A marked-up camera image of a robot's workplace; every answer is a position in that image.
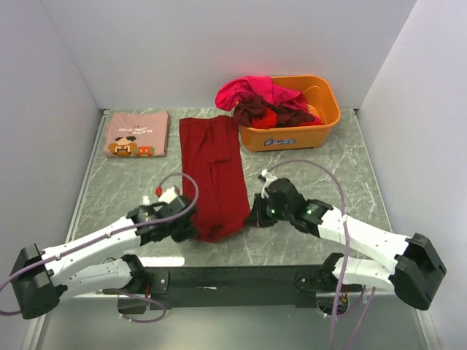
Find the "dark red t-shirt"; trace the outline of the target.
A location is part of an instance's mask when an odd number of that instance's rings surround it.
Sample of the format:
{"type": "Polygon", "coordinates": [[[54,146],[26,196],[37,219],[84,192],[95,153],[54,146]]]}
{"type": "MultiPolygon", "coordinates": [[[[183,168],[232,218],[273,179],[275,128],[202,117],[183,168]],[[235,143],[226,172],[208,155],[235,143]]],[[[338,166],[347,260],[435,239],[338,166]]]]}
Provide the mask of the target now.
{"type": "Polygon", "coordinates": [[[198,185],[198,238],[214,243],[240,231],[250,205],[238,125],[226,115],[189,117],[180,120],[179,135],[182,172],[198,185]]]}

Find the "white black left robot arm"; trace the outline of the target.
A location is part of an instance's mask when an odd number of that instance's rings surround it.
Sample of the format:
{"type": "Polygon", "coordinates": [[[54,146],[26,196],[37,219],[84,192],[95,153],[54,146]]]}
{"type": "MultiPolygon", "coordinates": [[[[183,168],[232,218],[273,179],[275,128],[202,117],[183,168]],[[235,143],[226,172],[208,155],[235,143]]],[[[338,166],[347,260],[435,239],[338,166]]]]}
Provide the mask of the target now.
{"type": "Polygon", "coordinates": [[[150,277],[129,250],[170,237],[181,242],[197,234],[194,201],[176,193],[137,206],[112,224],[69,243],[21,249],[10,284],[24,319],[34,319],[60,302],[100,289],[145,292],[150,277]]]}

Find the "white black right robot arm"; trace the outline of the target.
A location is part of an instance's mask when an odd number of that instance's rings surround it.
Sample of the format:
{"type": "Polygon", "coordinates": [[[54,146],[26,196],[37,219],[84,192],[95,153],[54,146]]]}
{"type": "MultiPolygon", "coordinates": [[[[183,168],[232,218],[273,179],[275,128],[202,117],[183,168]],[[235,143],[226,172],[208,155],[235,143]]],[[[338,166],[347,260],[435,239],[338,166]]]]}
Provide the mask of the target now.
{"type": "Polygon", "coordinates": [[[267,228],[289,222],[299,232],[348,245],[364,256],[331,254],[315,277],[298,279],[300,289],[331,292],[342,285],[375,287],[394,292],[413,308],[430,308],[447,269],[429,238],[391,233],[343,215],[326,202],[305,199],[287,178],[266,172],[259,179],[263,187],[255,194],[247,226],[267,228]]]}

